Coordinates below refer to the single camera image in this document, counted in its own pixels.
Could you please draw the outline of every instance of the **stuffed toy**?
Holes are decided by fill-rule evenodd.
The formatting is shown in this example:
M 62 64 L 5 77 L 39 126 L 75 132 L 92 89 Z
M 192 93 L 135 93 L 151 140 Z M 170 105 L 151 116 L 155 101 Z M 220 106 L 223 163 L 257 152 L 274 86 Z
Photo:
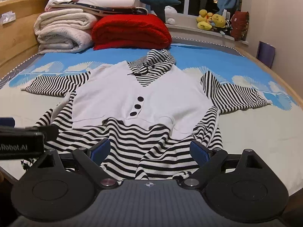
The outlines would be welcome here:
M 198 22 L 198 24 L 200 22 L 207 22 L 209 25 L 210 25 L 210 20 L 212 19 L 212 16 L 213 16 L 213 13 L 207 13 L 207 11 L 205 9 L 202 9 L 199 11 L 199 16 L 196 18 L 196 21 Z M 202 30 L 210 30 L 212 28 L 205 25 L 205 23 L 203 24 L 200 24 L 198 26 L 199 29 L 202 29 Z
M 211 17 L 211 20 L 207 20 L 207 22 L 212 25 L 211 31 L 219 32 L 222 35 L 230 34 L 230 22 L 226 20 L 222 15 L 214 14 Z
M 212 16 L 211 25 L 219 28 L 225 28 L 226 19 L 220 14 L 214 14 Z
M 178 13 L 175 8 L 172 6 L 166 6 L 165 7 L 165 18 L 166 18 L 166 24 L 175 25 L 176 21 L 174 19 L 174 15 Z
M 205 21 L 198 23 L 198 28 L 201 30 L 209 31 L 212 28 L 212 25 L 208 24 Z

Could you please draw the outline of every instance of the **striped shirt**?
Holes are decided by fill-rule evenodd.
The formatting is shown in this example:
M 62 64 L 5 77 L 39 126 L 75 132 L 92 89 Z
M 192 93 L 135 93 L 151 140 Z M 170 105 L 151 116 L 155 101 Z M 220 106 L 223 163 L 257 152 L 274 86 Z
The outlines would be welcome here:
M 173 64 L 175 59 L 167 50 L 151 50 L 146 57 L 128 62 L 132 74 L 142 86 L 156 81 Z M 199 168 L 189 153 L 192 140 L 196 139 L 209 149 L 222 148 L 219 114 L 268 104 L 256 90 L 229 83 L 220 84 L 211 72 L 206 72 L 201 77 L 201 88 L 214 105 L 195 126 L 192 134 L 181 141 L 171 139 L 170 130 L 165 126 L 155 125 L 150 130 L 144 130 L 137 125 L 126 126 L 114 118 L 107 119 L 100 126 L 72 129 L 72 106 L 76 89 L 85 84 L 89 76 L 89 72 L 64 77 L 39 76 L 25 90 L 51 96 L 65 96 L 68 93 L 66 103 L 61 103 L 54 110 L 50 109 L 36 123 L 36 126 L 46 126 L 53 120 L 52 124 L 59 127 L 57 140 L 47 142 L 46 149 L 71 152 L 80 147 L 90 148 L 108 138 L 111 151 L 101 167 L 119 181 L 175 177 L 185 179 Z

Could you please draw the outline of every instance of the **red blanket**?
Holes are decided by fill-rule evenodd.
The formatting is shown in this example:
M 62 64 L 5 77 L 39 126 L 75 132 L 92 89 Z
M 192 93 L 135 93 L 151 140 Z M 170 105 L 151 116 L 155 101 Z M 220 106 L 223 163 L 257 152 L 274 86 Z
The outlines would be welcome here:
M 123 47 L 160 50 L 172 43 L 167 27 L 153 14 L 106 16 L 97 22 L 91 36 L 94 50 Z

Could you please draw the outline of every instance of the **blue gripper pad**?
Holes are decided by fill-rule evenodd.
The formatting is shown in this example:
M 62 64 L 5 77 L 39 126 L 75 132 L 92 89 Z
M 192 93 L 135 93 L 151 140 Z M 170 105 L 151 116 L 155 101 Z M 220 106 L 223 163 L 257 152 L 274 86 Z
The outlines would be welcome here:
M 101 163 L 109 155 L 110 151 L 111 142 L 108 139 L 103 139 L 87 150 L 87 156 L 90 157 L 90 159 L 97 165 L 101 165 Z
M 15 120 L 12 117 L 0 118 L 0 126 L 15 127 Z
M 197 164 L 202 167 L 206 162 L 209 161 L 209 149 L 202 148 L 203 145 L 198 145 L 195 141 L 192 141 L 189 145 L 190 155 L 197 162 Z

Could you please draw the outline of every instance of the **white vest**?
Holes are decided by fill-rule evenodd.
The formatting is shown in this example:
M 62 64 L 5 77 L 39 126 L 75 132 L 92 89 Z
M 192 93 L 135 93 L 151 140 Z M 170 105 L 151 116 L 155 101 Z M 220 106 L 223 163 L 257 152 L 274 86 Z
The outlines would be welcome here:
M 161 124 L 170 129 L 172 139 L 182 140 L 213 106 L 199 82 L 175 65 L 146 87 L 131 73 L 126 61 L 92 70 L 76 90 L 72 128 L 102 125 L 113 117 L 145 130 Z

